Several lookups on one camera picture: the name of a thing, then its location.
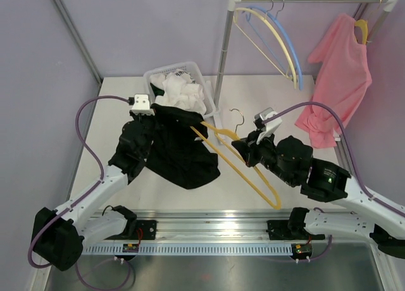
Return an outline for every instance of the blue hanger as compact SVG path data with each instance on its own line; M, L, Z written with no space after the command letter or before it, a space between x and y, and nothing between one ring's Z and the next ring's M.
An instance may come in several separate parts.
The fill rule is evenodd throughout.
M292 42L290 40L290 37L287 35L286 31L284 30L283 26L280 24L280 22L272 15L270 14L270 12L265 9L262 8L260 6L257 5L250 5L247 8L250 9L257 9L259 11L261 11L264 14L267 14L267 16L274 22L274 24L278 27L278 29L281 31L281 33L283 34L285 41L287 42L287 45L290 48L290 51L292 53L292 57L295 61L296 64L296 69L298 72L298 86L299 86L299 90L302 90L302 71L301 71L301 66L299 65L298 62L298 57L296 54L296 50L294 49L294 46L292 45ZM265 44L265 46L267 47L267 49L269 50L269 52L271 52L271 54L274 56L274 58L276 59L277 63L281 66L281 68L284 70L284 73L287 74L287 70L284 68L284 66L281 64L280 60L277 58L277 56L275 56L275 54L273 53L273 51L270 49L269 45L266 43L266 41L262 38L262 36L260 35L260 33L256 30L256 28L253 26L253 24L250 22L251 19L251 14L246 14L246 21L248 22L248 24L250 24L250 26L252 27L252 29L254 30L254 32L256 33L256 35L260 38L260 40Z

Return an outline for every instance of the lavender wall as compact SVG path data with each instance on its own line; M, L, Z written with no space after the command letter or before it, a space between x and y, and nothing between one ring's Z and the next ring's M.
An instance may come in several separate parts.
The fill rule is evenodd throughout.
M228 0L64 1L105 77L143 75L150 69L187 60L195 61L205 75L216 74ZM274 14L281 6L275 4ZM317 65L306 63L308 54L339 13L352 15L356 8L357 4L285 5L278 19L296 47L303 72L318 71ZM279 49L271 34L268 38L272 48ZM225 73L278 72L234 27Z
M373 84L348 132L367 186L405 204L405 0L368 47ZM397 260L405 283L405 261Z
M22 291L34 216L66 199L97 85L50 0L0 0L0 27L0 282Z

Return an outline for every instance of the pink garment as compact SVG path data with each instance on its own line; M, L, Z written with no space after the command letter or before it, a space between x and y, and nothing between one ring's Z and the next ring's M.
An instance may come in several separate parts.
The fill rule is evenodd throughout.
M345 127L371 84L366 46L356 41L355 22L339 15L308 58L309 63L323 62L311 100L332 108ZM306 106L296 126L309 133L317 148L336 146L333 130L341 134L335 118L318 106Z

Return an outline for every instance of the metal hanger hook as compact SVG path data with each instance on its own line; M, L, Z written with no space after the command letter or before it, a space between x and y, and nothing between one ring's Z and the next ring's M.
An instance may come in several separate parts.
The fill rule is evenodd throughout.
M283 0L283 7L276 12L276 17L275 17L276 19L277 19L278 13L284 9L284 6L285 6L285 1Z
M273 8L274 8L274 1L271 0L271 8L268 9L268 10L266 10L266 13L265 13L265 18L266 18L266 20L267 20L267 12L271 11Z
M243 124L245 123L245 116L243 116L243 113L242 113L240 110L235 109L235 108L230 109L229 111L230 111L230 112L232 112L232 111L238 111L239 114L242 116L242 123L238 123L238 124L236 125L236 127L235 127L235 134L236 134L237 131L238 131L238 126L243 125Z
M371 16L373 16L374 15L374 13L376 13L379 9L380 9L380 7L381 7L381 3L382 3L382 0L380 0L380 4L378 4L378 7L377 7L377 9L374 9L369 15L368 15L368 18L367 18L367 20L370 20L370 18L371 18Z

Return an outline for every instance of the white laundry basket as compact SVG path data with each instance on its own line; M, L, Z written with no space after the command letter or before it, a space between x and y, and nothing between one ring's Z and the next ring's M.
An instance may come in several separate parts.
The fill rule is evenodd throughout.
M145 85L147 85L149 91L152 92L151 82L149 80L151 75L158 73L169 74L177 69L189 72L192 78L196 80L196 83L202 85L202 91L204 92L204 104L207 107L207 112L202 117L206 119L213 116L216 113L216 107L209 91L209 87L207 86L203 76L201 75L200 69L195 62L188 61L183 63L176 63L174 65L168 65L162 68L155 68L154 70L147 71L144 74L144 79L146 82Z

